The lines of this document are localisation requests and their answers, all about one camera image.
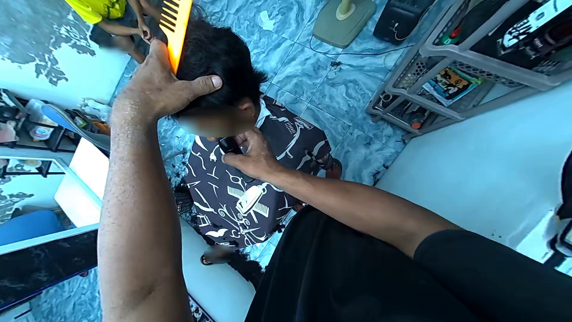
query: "hand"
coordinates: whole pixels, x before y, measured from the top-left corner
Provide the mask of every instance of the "hand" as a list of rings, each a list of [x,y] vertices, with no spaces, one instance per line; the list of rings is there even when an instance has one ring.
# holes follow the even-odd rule
[[[145,23],[144,20],[139,21],[139,35],[147,44],[151,44],[151,40],[153,40],[153,34],[151,33],[151,29]]]
[[[238,144],[248,143],[247,152],[243,155],[227,153],[223,156],[223,162],[233,166],[243,173],[261,180],[267,180],[269,176],[284,170],[284,166],[276,160],[274,152],[266,139],[257,128],[252,128],[236,137]]]
[[[223,85],[219,76],[202,76],[193,81],[180,81],[171,71],[167,47],[153,40],[149,55],[139,66],[127,86],[113,104],[111,122],[123,126],[156,122],[165,115],[183,109],[199,96],[212,93]]]

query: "cable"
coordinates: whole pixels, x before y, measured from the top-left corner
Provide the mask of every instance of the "cable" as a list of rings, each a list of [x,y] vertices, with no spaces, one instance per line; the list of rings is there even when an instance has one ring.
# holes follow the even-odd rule
[[[314,52],[318,53],[318,54],[324,54],[324,55],[358,55],[358,56],[378,56],[378,55],[383,55],[383,54],[387,54],[387,53],[391,53],[394,52],[396,50],[399,49],[403,49],[403,48],[407,48],[407,47],[411,47],[414,46],[415,44],[412,45],[407,45],[407,46],[403,46],[403,47],[399,47],[399,48],[394,48],[391,50],[386,50],[385,52],[381,52],[381,53],[326,53],[326,52],[319,52],[316,49],[314,49],[312,47],[312,39],[314,39],[314,35],[312,35],[312,37],[310,38],[310,49],[312,49]]]
[[[424,11],[423,14],[421,15],[421,17],[419,17],[419,20],[417,20],[417,25],[415,25],[416,28],[417,28],[417,26],[419,25],[419,23],[421,22],[421,19],[423,19],[423,17],[425,17],[425,14],[429,11],[429,9],[435,5],[435,2],[437,2],[437,1],[433,1],[433,3],[432,3],[429,7],[427,7],[427,8],[425,9],[425,11]],[[409,38],[409,36],[411,36],[411,33],[409,33],[409,35],[407,35],[405,38],[397,38],[397,30],[395,30],[395,28],[397,27],[398,24],[399,24],[399,23],[397,22],[397,23],[395,24],[395,26],[393,26],[393,28],[391,28],[391,30],[393,30],[394,33],[395,33],[395,34],[394,34],[394,38],[395,38],[396,40],[398,40],[398,41],[405,40],[405,39]]]

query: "white collar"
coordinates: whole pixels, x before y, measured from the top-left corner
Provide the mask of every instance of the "white collar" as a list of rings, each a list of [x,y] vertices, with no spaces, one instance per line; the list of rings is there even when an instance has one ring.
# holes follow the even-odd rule
[[[255,127],[259,128],[264,123],[266,117],[270,115],[270,111],[266,108],[266,103],[263,99],[260,99],[260,114],[258,115],[258,119],[256,120]]]

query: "black hair clipper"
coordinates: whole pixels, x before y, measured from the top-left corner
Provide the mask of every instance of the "black hair clipper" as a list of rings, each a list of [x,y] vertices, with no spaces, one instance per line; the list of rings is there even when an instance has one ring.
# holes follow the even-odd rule
[[[236,143],[236,140],[232,136],[227,136],[225,138],[217,138],[217,142],[219,143],[220,149],[224,153],[234,153],[234,154],[243,154],[242,150],[240,149],[239,145]],[[240,176],[246,183],[251,183],[254,181],[254,178],[245,175],[242,171],[240,171]]]

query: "barber cape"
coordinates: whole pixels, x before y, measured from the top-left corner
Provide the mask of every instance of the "barber cape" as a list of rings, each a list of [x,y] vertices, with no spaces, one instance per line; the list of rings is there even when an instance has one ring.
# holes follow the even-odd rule
[[[276,159],[286,168],[316,175],[330,153],[324,131],[296,116],[275,99],[262,95],[256,126]],[[245,183],[240,172],[223,163],[217,142],[196,136],[185,183],[197,207],[200,233],[236,249],[267,240],[298,200],[268,182]]]

